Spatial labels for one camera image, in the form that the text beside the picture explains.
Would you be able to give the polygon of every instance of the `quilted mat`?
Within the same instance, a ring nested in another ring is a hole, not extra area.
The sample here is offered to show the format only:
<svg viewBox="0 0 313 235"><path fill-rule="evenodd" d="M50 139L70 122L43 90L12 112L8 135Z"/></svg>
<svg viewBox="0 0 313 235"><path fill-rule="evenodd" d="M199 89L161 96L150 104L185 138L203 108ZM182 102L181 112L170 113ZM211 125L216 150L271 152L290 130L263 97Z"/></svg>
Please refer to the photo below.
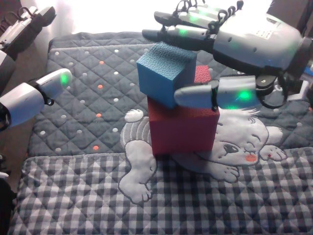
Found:
<svg viewBox="0 0 313 235"><path fill-rule="evenodd" d="M74 81L39 115L10 234L313 234L313 112L222 110L210 153L152 155L139 33L50 43ZM200 51L212 79L240 72ZM268 102L281 99L281 88Z"/></svg>

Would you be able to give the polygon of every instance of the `cartoon animal applique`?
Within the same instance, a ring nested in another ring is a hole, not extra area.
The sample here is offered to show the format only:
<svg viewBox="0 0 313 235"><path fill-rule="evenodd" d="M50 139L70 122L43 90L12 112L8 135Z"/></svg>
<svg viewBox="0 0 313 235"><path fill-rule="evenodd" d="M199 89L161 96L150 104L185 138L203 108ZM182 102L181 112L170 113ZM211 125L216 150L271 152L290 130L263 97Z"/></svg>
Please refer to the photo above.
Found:
<svg viewBox="0 0 313 235"><path fill-rule="evenodd" d="M259 158L277 162L286 159L286 154L274 146L281 140L282 130L266 127L255 116L257 113L256 110L220 109L212 151L175 154L173 159L188 170L210 174L216 180L229 183L237 181L239 166L255 165Z"/></svg>
<svg viewBox="0 0 313 235"><path fill-rule="evenodd" d="M132 203L147 202L152 198L147 183L157 170L152 154L148 117L139 109L125 115L126 124L121 131L121 144L131 170L119 182L119 189Z"/></svg>

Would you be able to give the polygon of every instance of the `stacked blocks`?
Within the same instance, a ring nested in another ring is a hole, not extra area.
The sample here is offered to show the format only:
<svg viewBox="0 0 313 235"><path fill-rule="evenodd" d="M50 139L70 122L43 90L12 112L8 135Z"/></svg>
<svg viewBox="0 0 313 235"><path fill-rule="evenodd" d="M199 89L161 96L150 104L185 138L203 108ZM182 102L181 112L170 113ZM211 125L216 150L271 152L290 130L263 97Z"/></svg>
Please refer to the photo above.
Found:
<svg viewBox="0 0 313 235"><path fill-rule="evenodd" d="M197 55L158 43L138 61L140 91L169 109L175 107L175 90L192 84Z"/></svg>
<svg viewBox="0 0 313 235"><path fill-rule="evenodd" d="M208 66L197 66L195 82L208 82ZM153 154L210 151L219 112L177 106L169 110L148 98Z"/></svg>

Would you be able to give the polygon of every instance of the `red block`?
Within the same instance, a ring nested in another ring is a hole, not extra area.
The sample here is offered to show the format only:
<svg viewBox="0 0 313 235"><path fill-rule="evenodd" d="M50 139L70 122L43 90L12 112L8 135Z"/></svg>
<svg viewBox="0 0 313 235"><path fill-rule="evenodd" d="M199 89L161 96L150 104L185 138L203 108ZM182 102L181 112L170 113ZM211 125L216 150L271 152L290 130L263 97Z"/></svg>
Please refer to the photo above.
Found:
<svg viewBox="0 0 313 235"><path fill-rule="evenodd" d="M210 79L208 66L197 66L195 82ZM148 109L153 154L212 150L219 112L180 106L169 110L150 98Z"/></svg>

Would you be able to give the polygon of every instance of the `orange cheek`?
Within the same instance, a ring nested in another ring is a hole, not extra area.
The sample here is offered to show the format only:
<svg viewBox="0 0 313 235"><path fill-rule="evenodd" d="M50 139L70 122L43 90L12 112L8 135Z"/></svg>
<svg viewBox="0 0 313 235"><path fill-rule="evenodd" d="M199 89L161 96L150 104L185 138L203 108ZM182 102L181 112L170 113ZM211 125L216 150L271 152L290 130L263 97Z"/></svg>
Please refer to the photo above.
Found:
<svg viewBox="0 0 313 235"><path fill-rule="evenodd" d="M246 160L247 160L247 162L255 162L256 161L256 155L254 155L254 154L246 155Z"/></svg>

